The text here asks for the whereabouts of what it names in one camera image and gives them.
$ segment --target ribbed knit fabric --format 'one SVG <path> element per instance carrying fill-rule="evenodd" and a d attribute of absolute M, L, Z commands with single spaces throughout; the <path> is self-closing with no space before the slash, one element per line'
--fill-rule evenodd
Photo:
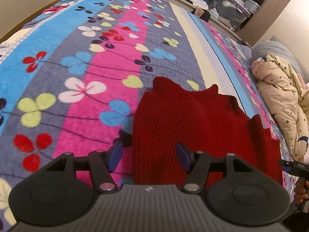
<path fill-rule="evenodd" d="M 217 85 L 192 92 L 156 77 L 134 117 L 134 183 L 181 186 L 188 175 L 176 158 L 178 142 L 214 157 L 235 153 L 282 184 L 280 142 L 259 115 L 250 119 L 235 97 L 218 94 Z M 210 173 L 208 186 L 219 179 L 221 173 Z"/>

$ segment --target metal screw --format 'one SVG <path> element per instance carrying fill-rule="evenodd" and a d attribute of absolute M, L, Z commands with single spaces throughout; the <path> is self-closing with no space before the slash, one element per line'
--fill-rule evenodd
<path fill-rule="evenodd" d="M 189 192 L 195 192 L 195 191 L 199 190 L 200 187 L 197 184 L 189 183 L 189 184 L 186 184 L 184 186 L 184 189 L 189 191 Z"/>
<path fill-rule="evenodd" d="M 100 185 L 100 189 L 104 191 L 111 191 L 115 188 L 113 183 L 105 182 Z"/>

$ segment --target colorful bedspread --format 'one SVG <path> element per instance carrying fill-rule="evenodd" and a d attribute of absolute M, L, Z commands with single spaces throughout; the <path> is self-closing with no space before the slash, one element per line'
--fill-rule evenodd
<path fill-rule="evenodd" d="M 156 76 L 186 90 L 217 84 L 249 117 L 261 115 L 290 159 L 231 39 L 164 0 L 63 0 L 0 45 L 0 230 L 15 223 L 11 188 L 64 152 L 122 141 L 112 176 L 132 183 L 132 120 Z M 295 179 L 283 178 L 292 193 Z"/>

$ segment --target folded clothes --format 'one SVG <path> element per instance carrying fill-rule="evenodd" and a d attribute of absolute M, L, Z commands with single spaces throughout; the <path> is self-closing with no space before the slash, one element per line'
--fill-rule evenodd
<path fill-rule="evenodd" d="M 134 117 L 134 183 L 181 186 L 187 175 L 176 158 L 178 142 L 214 157 L 235 153 L 282 183 L 280 142 L 263 129 L 259 115 L 250 119 L 235 97 L 218 94 L 217 85 L 186 91 L 167 78 L 156 77 Z M 210 173 L 208 185 L 219 179 L 222 174 Z"/>

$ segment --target crumpled quilt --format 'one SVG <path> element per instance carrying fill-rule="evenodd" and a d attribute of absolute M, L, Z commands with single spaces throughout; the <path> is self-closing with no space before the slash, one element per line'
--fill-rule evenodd
<path fill-rule="evenodd" d="M 257 87 L 278 123 L 294 160 L 308 163 L 309 90 L 303 89 L 289 61 L 269 53 L 252 63 Z"/>

